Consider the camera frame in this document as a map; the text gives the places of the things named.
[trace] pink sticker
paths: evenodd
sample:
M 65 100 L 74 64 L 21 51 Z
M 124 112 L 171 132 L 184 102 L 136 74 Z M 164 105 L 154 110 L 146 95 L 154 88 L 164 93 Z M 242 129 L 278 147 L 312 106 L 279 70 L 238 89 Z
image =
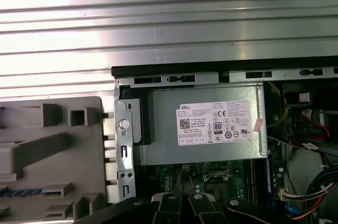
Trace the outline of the pink sticker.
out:
M 253 131 L 256 132 L 256 133 L 260 132 L 262 125 L 263 125 L 263 119 L 257 118 Z

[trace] screw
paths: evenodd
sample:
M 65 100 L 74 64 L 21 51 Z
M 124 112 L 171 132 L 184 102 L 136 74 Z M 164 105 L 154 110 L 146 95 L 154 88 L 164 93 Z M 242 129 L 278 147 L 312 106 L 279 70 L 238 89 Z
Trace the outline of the screw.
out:
M 231 200 L 230 201 L 230 204 L 232 205 L 232 206 L 239 206 L 239 201 L 238 200 Z
M 196 195 L 194 196 L 194 199 L 202 199 L 202 198 L 203 198 L 203 196 L 200 195 L 200 194 L 196 194 Z
M 135 206 L 140 206 L 142 204 L 142 201 L 135 201 L 134 203 L 133 203 L 133 205 L 135 205 Z
M 128 129 L 129 126 L 130 126 L 130 122 L 126 119 L 121 119 L 119 122 L 118 122 L 118 126 L 121 128 L 121 129 Z

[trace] white label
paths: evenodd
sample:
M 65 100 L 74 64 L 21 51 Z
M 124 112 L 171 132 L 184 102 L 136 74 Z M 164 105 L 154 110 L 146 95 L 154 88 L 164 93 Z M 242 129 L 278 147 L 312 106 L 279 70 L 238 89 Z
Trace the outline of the white label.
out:
M 311 114 L 312 114 L 312 110 L 311 109 L 304 109 L 302 111 L 302 115 L 304 117 L 306 117 L 308 120 L 311 120 Z
M 303 143 L 302 145 L 305 146 L 309 150 L 318 150 L 319 149 L 319 147 L 315 146 L 312 143 Z
M 181 104 L 176 119 L 179 146 L 251 140 L 248 101 Z

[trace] gray plastic part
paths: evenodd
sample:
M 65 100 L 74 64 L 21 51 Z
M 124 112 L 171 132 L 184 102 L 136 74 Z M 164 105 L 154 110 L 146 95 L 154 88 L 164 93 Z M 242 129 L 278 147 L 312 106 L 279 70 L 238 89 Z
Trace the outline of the gray plastic part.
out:
M 8 211 L 8 207 L 6 206 L 0 206 L 0 217 L 4 214 L 6 214 Z
M 4 110 L 5 109 L 5 107 L 3 107 L 3 106 L 1 106 L 0 107 L 0 111 L 1 110 Z M 0 130 L 3 130 L 3 129 L 5 129 L 6 127 L 5 126 L 3 126 L 2 124 L 0 124 Z
M 71 214 L 72 210 L 72 204 L 49 206 L 43 213 L 43 220 L 64 220 Z
M 0 175 L 0 183 L 15 182 L 16 180 L 22 178 L 22 176 L 22 171 L 16 171 L 15 174 Z
M 0 193 L 7 191 L 8 187 L 6 185 L 0 184 Z
M 86 194 L 85 198 L 89 201 L 89 214 L 93 215 L 95 212 L 105 208 L 107 201 L 100 193 Z
M 73 186 L 71 183 L 59 183 L 59 184 L 50 184 L 42 190 L 44 194 L 59 194 L 60 197 L 64 198 L 70 191 L 72 191 Z
M 23 128 L 30 121 L 40 118 L 39 109 L 27 109 L 26 106 L 57 104 L 61 109 L 61 122 L 57 126 Z M 0 111 L 0 123 L 6 128 L 0 130 L 0 144 L 13 146 L 17 143 L 30 142 L 37 138 L 66 133 L 70 135 L 70 146 L 43 160 L 22 169 L 23 176 L 15 182 L 1 181 L 0 185 L 9 190 L 51 189 L 48 185 L 72 184 L 72 191 L 65 192 L 65 197 L 43 196 L 15 199 L 0 199 L 0 205 L 7 206 L 10 211 L 1 217 L 3 222 L 31 222 L 42 220 L 48 206 L 77 204 L 87 194 L 100 194 L 101 203 L 106 203 L 105 156 L 103 143 L 102 103 L 99 97 L 76 97 L 61 99 L 43 99 L 27 101 L 0 102 L 5 106 Z M 88 112 L 88 119 L 96 121 L 88 126 L 68 125 L 68 110 L 86 107 L 94 110 L 94 117 Z M 34 148 L 33 154 L 40 156 L 40 149 Z
M 98 114 L 93 108 L 71 108 L 68 110 L 68 126 L 91 126 L 97 123 Z
M 29 142 L 0 145 L 0 175 L 10 175 L 22 168 L 67 149 L 66 133 L 55 134 Z
M 49 127 L 56 126 L 60 123 L 62 115 L 60 114 L 61 109 L 57 104 L 42 104 L 37 106 L 24 106 L 27 109 L 39 109 L 40 115 L 39 120 L 33 124 L 24 125 L 24 128 L 31 127 Z
M 73 219 L 77 221 L 89 214 L 89 203 L 85 197 L 81 197 L 77 202 L 73 203 Z

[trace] corrugated metal panel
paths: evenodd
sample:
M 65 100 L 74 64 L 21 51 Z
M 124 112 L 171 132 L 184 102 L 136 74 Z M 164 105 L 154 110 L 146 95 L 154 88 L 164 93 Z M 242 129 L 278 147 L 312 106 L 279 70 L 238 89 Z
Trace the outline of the corrugated metal panel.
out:
M 338 0 L 0 0 L 0 74 L 337 55 Z

